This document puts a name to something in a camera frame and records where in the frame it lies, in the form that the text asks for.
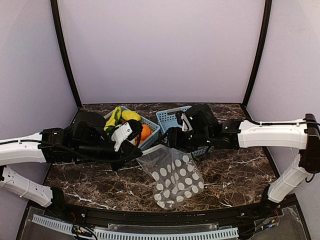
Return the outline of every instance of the white dot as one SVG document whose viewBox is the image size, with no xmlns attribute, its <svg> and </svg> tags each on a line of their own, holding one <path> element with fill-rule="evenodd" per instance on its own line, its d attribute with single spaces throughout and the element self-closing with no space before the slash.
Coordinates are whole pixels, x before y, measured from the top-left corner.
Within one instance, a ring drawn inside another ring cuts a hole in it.
<svg viewBox="0 0 320 240">
<path fill-rule="evenodd" d="M 187 171 L 184 168 L 180 169 L 180 175 L 185 176 L 187 174 Z"/>
<path fill-rule="evenodd" d="M 180 161 L 179 159 L 176 159 L 176 160 L 175 160 L 175 165 L 176 165 L 177 167 L 180 167 L 180 166 L 181 166 L 181 161 Z"/>
<path fill-rule="evenodd" d="M 189 172 L 192 172 L 193 170 L 194 170 L 194 166 L 192 166 L 192 165 L 190 165 L 190 164 L 188 164 L 188 171 Z"/>
<path fill-rule="evenodd" d="M 161 208 L 165 207 L 165 202 L 164 201 L 158 201 L 156 204 L 158 204 Z"/>
<path fill-rule="evenodd" d="M 185 180 L 185 183 L 188 184 L 188 185 L 191 185 L 192 184 L 192 179 L 190 177 L 187 177 Z"/>
<path fill-rule="evenodd" d="M 156 201 L 160 201 L 160 200 L 161 200 L 161 195 L 160 195 L 160 193 L 155 194 L 155 195 L 154 195 L 154 199 L 155 199 Z"/>
<path fill-rule="evenodd" d="M 178 183 L 178 189 L 179 189 L 179 190 L 185 189 L 185 185 L 184 185 L 182 182 L 179 182 L 179 183 Z"/>
<path fill-rule="evenodd" d="M 202 181 L 199 182 L 199 188 L 204 189 L 204 183 Z"/>
<path fill-rule="evenodd" d="M 194 180 L 198 180 L 198 179 L 199 179 L 199 175 L 196 174 L 196 173 L 194 173 L 194 174 L 192 174 L 192 178 L 193 178 Z"/>
<path fill-rule="evenodd" d="M 165 180 L 165 187 L 169 187 L 169 185 L 171 184 L 170 179 Z"/>
<path fill-rule="evenodd" d="M 156 172 L 156 171 L 154 171 L 153 173 L 152 173 L 152 177 L 156 180 L 156 181 L 158 181 L 159 180 L 159 174 Z"/>
<path fill-rule="evenodd" d="M 161 183 L 157 183 L 156 189 L 158 189 L 159 191 L 162 191 L 164 189 L 164 186 Z"/>
<path fill-rule="evenodd" d="M 163 196 L 164 196 L 165 198 L 168 198 L 168 197 L 170 196 L 170 191 L 169 191 L 168 189 L 167 189 L 167 190 L 164 190 Z"/>
<path fill-rule="evenodd" d="M 184 156 L 182 157 L 182 160 L 183 160 L 185 163 L 187 163 L 187 162 L 189 162 L 189 157 L 188 157 L 187 155 L 184 155 Z"/>
<path fill-rule="evenodd" d="M 187 199 L 189 199 L 189 198 L 192 197 L 192 193 L 189 192 L 189 191 L 185 191 L 185 192 L 184 192 L 184 195 L 185 195 L 185 197 L 186 197 Z"/>
<path fill-rule="evenodd" d="M 165 170 L 163 167 L 160 168 L 160 174 L 164 177 L 167 176 L 167 170 Z"/>
<path fill-rule="evenodd" d="M 199 189 L 197 188 L 197 186 L 192 186 L 192 191 L 197 194 L 199 192 Z"/>
<path fill-rule="evenodd" d="M 177 197 L 176 197 L 176 201 L 177 201 L 178 203 L 181 203 L 183 200 L 184 200 L 184 197 L 183 197 L 183 196 L 177 196 Z"/>
<path fill-rule="evenodd" d="M 177 194 L 178 192 L 178 188 L 175 186 L 173 189 L 172 189 L 172 194 Z"/>
</svg>

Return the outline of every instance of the plastic basket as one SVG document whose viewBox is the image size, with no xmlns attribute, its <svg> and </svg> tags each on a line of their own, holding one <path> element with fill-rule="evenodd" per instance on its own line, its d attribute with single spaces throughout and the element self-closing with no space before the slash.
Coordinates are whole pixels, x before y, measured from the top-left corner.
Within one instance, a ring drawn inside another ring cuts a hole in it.
<svg viewBox="0 0 320 240">
<path fill-rule="evenodd" d="M 130 110 L 128 108 L 126 108 L 125 106 L 121 106 L 122 111 L 124 110 Z M 112 113 L 114 111 L 109 112 L 107 115 L 104 116 L 105 119 L 108 119 L 111 117 Z M 150 121 L 149 119 L 146 119 L 145 117 L 141 116 L 141 123 L 148 125 L 149 128 L 152 131 L 152 134 L 150 136 L 148 136 L 146 138 L 146 140 L 143 141 L 143 143 L 141 143 L 139 145 L 139 148 L 144 151 L 147 150 L 148 148 L 150 148 L 150 146 L 158 140 L 159 138 L 159 133 L 160 133 L 160 126 L 158 124 L 155 124 L 154 122 Z"/>
<path fill-rule="evenodd" d="M 176 107 L 168 110 L 158 111 L 156 113 L 156 118 L 158 119 L 158 124 L 161 127 L 161 133 L 164 134 L 169 128 L 180 127 L 178 124 L 176 113 L 179 111 L 187 111 L 191 106 Z M 198 150 L 194 151 L 192 154 L 194 156 L 200 156 L 206 153 L 207 146 L 199 147 Z"/>
</svg>

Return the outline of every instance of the clear plastic bag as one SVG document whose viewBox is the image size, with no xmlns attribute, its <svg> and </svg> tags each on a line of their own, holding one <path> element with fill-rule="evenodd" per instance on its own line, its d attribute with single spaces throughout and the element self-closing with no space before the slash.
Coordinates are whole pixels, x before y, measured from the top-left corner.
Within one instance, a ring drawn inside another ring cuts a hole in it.
<svg viewBox="0 0 320 240">
<path fill-rule="evenodd" d="M 177 208 L 204 189 L 204 179 L 190 153 L 157 145 L 136 160 L 155 179 L 154 200 L 165 210 Z"/>
</svg>

